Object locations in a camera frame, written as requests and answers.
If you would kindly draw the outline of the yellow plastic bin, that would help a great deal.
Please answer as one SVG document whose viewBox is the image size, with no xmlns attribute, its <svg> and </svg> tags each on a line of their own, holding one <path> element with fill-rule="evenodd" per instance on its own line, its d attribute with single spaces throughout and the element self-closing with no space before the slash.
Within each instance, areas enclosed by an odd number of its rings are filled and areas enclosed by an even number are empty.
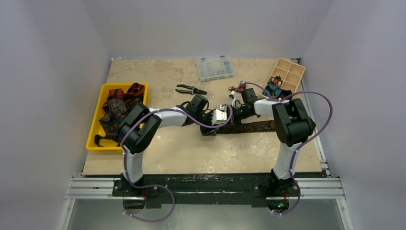
<svg viewBox="0 0 406 230">
<path fill-rule="evenodd" d="M 110 151 L 110 150 L 121 150 L 121 146 L 115 147 L 115 143 L 113 141 L 107 141 L 107 140 L 102 140 L 101 144 L 104 145 L 104 147 L 97 147 L 94 144 L 93 138 L 96 134 L 104 135 L 105 132 L 102 130 L 101 125 L 99 124 L 99 119 L 102 118 L 104 115 L 103 110 L 101 109 L 101 103 L 98 98 L 98 102 L 96 105 L 96 110 L 93 116 L 93 120 L 91 123 L 91 128 L 90 132 L 88 135 L 88 140 L 86 143 L 86 149 L 91 150 L 91 151 Z"/>
</svg>

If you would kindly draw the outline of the dark brown patterned tie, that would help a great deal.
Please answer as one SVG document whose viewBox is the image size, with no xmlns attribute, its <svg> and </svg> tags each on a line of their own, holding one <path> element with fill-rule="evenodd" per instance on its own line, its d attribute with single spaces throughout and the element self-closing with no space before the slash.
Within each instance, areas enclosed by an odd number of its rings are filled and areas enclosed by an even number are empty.
<svg viewBox="0 0 406 230">
<path fill-rule="evenodd" d="M 220 128 L 206 128 L 200 126 L 200 132 L 203 136 L 216 136 L 229 134 L 276 132 L 276 127 L 273 120 L 268 120 L 245 124 L 227 124 L 226 126 Z"/>
</svg>

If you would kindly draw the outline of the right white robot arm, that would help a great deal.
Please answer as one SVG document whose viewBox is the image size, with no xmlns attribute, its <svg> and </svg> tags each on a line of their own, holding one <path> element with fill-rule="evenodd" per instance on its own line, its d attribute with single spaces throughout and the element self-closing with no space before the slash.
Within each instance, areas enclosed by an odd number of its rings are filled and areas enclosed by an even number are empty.
<svg viewBox="0 0 406 230">
<path fill-rule="evenodd" d="M 244 103 L 232 108 L 235 124 L 255 115 L 273 118 L 280 148 L 275 166 L 271 170 L 269 189 L 273 194 L 280 195 L 293 184 L 294 165 L 300 145 L 313 134 L 316 125 L 300 99 L 259 99 L 253 89 L 243 91 L 242 98 Z"/>
</svg>

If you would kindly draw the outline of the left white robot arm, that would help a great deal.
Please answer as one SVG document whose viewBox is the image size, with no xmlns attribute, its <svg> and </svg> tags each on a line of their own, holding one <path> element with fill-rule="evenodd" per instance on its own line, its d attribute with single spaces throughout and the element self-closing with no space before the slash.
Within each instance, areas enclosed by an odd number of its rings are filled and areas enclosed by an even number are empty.
<svg viewBox="0 0 406 230">
<path fill-rule="evenodd" d="M 217 111 L 207 112 L 208 104 L 205 97 L 196 95 L 191 101 L 172 108 L 158 109 L 139 104 L 126 116 L 119 125 L 118 140 L 124 155 L 122 174 L 127 180 L 124 190 L 129 195 L 137 196 L 142 192 L 143 154 L 160 128 L 198 124 L 211 131 L 227 123 L 227 114 L 220 111 L 220 119 L 216 120 Z"/>
</svg>

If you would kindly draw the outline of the wooden compartment tray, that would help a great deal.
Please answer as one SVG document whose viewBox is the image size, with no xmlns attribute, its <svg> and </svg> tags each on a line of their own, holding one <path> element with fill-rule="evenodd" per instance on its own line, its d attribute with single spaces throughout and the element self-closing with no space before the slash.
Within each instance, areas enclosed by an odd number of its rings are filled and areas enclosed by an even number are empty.
<svg viewBox="0 0 406 230">
<path fill-rule="evenodd" d="M 271 75 L 263 87 L 265 91 L 262 92 L 262 97 L 268 98 L 270 95 L 266 90 L 267 83 L 273 81 L 282 90 L 291 90 L 292 93 L 296 92 L 301 79 L 303 77 L 305 67 L 301 66 L 289 59 L 279 58 L 271 71 Z"/>
</svg>

